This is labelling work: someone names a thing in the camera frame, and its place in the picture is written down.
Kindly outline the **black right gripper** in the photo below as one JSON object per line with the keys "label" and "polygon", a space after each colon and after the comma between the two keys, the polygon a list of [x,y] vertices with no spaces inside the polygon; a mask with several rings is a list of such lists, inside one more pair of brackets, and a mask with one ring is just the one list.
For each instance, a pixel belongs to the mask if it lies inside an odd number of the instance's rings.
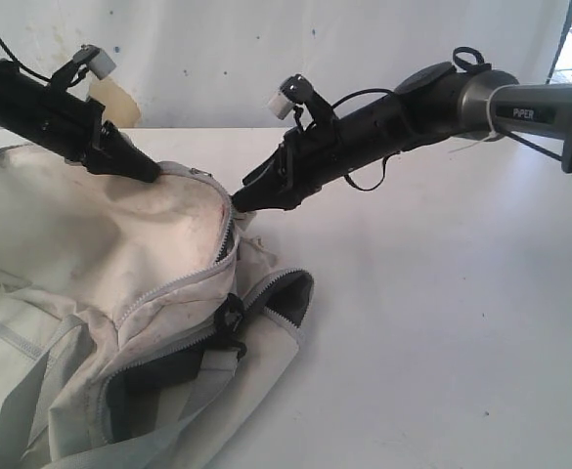
{"label": "black right gripper", "polygon": [[276,150],[242,179],[233,196],[241,212],[291,210],[324,185],[399,153],[413,125],[398,100],[376,100],[338,119],[331,130],[312,130],[294,147]]}

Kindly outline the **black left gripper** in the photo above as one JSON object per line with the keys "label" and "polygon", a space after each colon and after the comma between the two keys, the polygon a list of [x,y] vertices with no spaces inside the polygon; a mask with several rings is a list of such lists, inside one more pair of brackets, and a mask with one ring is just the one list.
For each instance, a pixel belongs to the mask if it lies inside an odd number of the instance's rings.
{"label": "black left gripper", "polygon": [[66,90],[37,85],[32,98],[30,141],[96,175],[153,183],[160,166],[103,119],[105,106],[82,101]]}

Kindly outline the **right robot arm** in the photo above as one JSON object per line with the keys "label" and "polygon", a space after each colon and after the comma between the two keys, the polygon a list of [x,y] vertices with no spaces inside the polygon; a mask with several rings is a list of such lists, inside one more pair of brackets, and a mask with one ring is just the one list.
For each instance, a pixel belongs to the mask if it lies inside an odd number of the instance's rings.
{"label": "right robot arm", "polygon": [[276,107],[279,115],[306,107],[313,123],[288,130],[275,152],[243,179],[233,196],[240,212],[292,210],[355,170],[452,137],[523,143],[531,134],[560,140],[561,153],[549,156],[572,175],[572,83],[521,85],[489,64],[457,70],[445,62],[337,116],[296,74],[282,85]]}

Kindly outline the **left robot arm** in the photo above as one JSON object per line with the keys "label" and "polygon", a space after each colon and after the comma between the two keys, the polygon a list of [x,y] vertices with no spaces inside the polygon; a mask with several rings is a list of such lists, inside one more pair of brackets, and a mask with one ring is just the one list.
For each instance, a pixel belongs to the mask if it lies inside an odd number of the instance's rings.
{"label": "left robot arm", "polygon": [[0,60],[0,127],[96,175],[152,183],[160,167],[103,119],[105,106],[68,89],[89,72],[103,79],[115,63],[101,48],[84,45],[43,85],[14,61]]}

